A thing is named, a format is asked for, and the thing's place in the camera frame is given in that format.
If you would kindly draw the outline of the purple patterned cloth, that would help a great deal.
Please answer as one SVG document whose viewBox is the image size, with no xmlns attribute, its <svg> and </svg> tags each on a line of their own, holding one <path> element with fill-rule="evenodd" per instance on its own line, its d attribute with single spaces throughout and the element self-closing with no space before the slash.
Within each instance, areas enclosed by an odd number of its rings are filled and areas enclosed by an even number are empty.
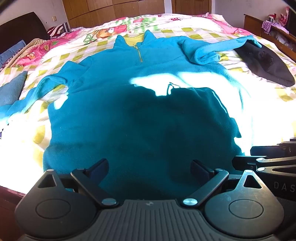
<svg viewBox="0 0 296 241">
<path fill-rule="evenodd" d="M 261 26 L 266 34 L 269 34 L 272 27 L 276 27 L 276 24 L 270 21 L 263 21 Z"/>
</svg>

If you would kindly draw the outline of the blue pillow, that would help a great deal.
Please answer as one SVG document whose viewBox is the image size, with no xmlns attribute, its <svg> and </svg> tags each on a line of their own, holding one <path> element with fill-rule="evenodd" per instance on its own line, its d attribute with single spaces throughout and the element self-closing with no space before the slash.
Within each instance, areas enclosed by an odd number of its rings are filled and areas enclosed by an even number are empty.
<svg viewBox="0 0 296 241">
<path fill-rule="evenodd" d="M 0 64 L 1 67 L 4 66 L 7 60 L 9 60 L 11 57 L 13 57 L 18 51 L 23 49 L 26 46 L 25 41 L 21 40 L 0 55 Z"/>
</svg>

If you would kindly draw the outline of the teal fleece zip pullover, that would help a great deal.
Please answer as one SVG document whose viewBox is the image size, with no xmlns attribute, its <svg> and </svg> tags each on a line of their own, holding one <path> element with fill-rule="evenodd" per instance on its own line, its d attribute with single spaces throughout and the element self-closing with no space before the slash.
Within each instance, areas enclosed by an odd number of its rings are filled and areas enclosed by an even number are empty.
<svg viewBox="0 0 296 241">
<path fill-rule="evenodd" d="M 52 137 L 44 169 L 68 174 L 102 158 L 109 172 L 101 188 L 116 199 L 175 199 L 198 188 L 194 159 L 231 170 L 241 134 L 218 95 L 205 84 L 242 86 L 223 67 L 219 52 L 259 43 L 253 36 L 217 43 L 185 36 L 157 38 L 150 31 L 130 46 L 118 36 L 113 48 L 66 62 L 23 100 L 1 107 L 1 121 L 24 113 L 58 85 L 65 99 L 48 106 Z"/>
</svg>

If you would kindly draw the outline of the dark wooden headboard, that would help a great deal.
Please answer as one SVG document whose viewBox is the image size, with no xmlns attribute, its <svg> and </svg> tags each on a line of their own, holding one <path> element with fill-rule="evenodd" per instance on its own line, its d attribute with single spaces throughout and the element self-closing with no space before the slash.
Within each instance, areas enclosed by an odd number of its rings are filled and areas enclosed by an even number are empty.
<svg viewBox="0 0 296 241">
<path fill-rule="evenodd" d="M 1 53 L 21 40 L 28 44 L 35 38 L 42 40 L 50 39 L 43 23 L 34 12 L 27 13 L 2 24 L 0 31 Z"/>
</svg>

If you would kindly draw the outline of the blue folded towel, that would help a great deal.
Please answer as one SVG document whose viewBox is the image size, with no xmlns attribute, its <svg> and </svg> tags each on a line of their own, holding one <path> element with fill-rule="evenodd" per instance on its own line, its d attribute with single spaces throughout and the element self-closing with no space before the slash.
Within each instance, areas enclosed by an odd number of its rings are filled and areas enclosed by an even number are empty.
<svg viewBox="0 0 296 241">
<path fill-rule="evenodd" d="M 23 71 L 9 83 L 1 86 L 0 106 L 11 105 L 19 99 L 27 74 L 27 71 Z"/>
</svg>

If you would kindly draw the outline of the black monitor with pink cover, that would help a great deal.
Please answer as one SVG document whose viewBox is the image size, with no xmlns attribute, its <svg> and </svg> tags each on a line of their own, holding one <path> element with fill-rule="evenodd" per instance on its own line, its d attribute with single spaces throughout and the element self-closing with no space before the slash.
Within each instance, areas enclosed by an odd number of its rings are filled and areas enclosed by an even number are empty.
<svg viewBox="0 0 296 241">
<path fill-rule="evenodd" d="M 280 24 L 292 35 L 296 34 L 296 15 L 288 6 L 285 8 L 285 14 L 280 14 Z"/>
</svg>

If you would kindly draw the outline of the red white striped pillow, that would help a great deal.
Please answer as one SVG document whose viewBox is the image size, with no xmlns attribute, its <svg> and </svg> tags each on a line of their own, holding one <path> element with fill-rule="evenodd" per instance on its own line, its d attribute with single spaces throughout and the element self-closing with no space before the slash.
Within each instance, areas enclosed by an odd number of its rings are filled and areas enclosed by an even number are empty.
<svg viewBox="0 0 296 241">
<path fill-rule="evenodd" d="M 64 22 L 61 25 L 51 27 L 47 30 L 47 34 L 49 35 L 50 38 L 56 38 L 61 36 L 63 33 L 69 33 L 69 32 L 70 30 L 67 22 Z"/>
</svg>

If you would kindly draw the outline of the wooden wardrobe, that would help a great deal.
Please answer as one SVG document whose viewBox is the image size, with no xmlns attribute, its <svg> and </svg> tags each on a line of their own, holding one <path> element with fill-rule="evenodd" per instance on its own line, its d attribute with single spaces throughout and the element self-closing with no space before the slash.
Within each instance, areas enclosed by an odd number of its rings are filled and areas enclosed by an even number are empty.
<svg viewBox="0 0 296 241">
<path fill-rule="evenodd" d="M 164 1 L 137 0 L 63 0 L 71 28 L 91 28 L 123 17 L 165 12 Z"/>
</svg>

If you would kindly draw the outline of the wooden door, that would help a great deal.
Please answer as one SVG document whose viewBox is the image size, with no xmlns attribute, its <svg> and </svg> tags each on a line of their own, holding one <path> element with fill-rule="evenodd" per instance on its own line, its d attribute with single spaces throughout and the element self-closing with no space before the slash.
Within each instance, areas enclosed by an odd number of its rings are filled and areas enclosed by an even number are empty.
<svg viewBox="0 0 296 241">
<path fill-rule="evenodd" d="M 212 12 L 211 0 L 172 0 L 172 12 L 183 15 L 201 15 Z"/>
</svg>

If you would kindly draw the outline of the black folded garment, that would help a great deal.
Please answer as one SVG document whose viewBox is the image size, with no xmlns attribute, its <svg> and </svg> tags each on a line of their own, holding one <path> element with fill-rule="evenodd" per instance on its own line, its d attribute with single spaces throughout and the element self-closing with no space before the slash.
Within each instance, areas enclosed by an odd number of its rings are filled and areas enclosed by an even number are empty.
<svg viewBox="0 0 296 241">
<path fill-rule="evenodd" d="M 285 87 L 295 84 L 286 64 L 266 46 L 258 47 L 248 40 L 243 46 L 236 48 L 235 52 L 253 74 Z"/>
</svg>

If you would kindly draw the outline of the checkered floral bed quilt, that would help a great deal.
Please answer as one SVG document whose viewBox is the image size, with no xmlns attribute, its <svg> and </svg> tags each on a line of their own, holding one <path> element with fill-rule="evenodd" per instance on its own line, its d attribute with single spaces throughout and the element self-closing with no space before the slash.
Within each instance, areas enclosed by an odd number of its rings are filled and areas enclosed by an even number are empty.
<svg viewBox="0 0 296 241">
<path fill-rule="evenodd" d="M 88 56 L 112 48 L 118 35 L 133 46 L 151 31 L 158 38 L 185 36 L 209 43 L 231 40 L 247 35 L 246 30 L 231 27 L 221 15 L 187 16 L 178 14 L 142 15 L 121 18 L 93 28 L 75 28 L 68 34 L 45 41 L 35 37 L 20 48 L 1 71 L 1 84 L 27 72 L 20 99 L 39 81 L 57 73 L 68 62 L 81 62 Z M 275 113 L 274 120 L 247 120 L 249 110 L 238 110 L 238 96 L 222 78 L 201 82 L 210 87 L 237 120 L 243 139 L 239 145 L 244 153 L 252 146 L 272 145 L 295 136 L 295 87 L 284 87 L 251 72 L 235 51 L 220 53 L 220 64 L 249 92 L 255 112 L 266 109 Z M 47 107 L 56 99 L 64 99 L 67 87 L 57 86 L 36 101 L 24 114 L 1 123 L 1 186 L 13 193 L 26 194 L 43 174 L 43 153 L 51 139 Z"/>
</svg>

